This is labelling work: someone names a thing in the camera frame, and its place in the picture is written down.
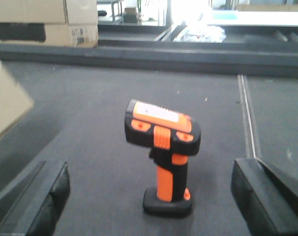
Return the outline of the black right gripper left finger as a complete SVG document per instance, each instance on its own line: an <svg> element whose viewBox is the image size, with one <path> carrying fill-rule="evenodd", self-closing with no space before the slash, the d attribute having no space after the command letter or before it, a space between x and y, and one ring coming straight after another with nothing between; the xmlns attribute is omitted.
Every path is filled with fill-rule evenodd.
<svg viewBox="0 0 298 236"><path fill-rule="evenodd" d="M52 236L70 192L67 162L28 164L0 191L0 236Z"/></svg>

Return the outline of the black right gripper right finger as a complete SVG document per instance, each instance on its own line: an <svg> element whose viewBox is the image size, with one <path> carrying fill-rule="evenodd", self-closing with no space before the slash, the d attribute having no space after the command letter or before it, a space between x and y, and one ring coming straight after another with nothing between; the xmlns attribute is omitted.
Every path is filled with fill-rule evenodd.
<svg viewBox="0 0 298 236"><path fill-rule="evenodd" d="M298 236L298 200L255 159L235 159L231 192L253 236Z"/></svg>

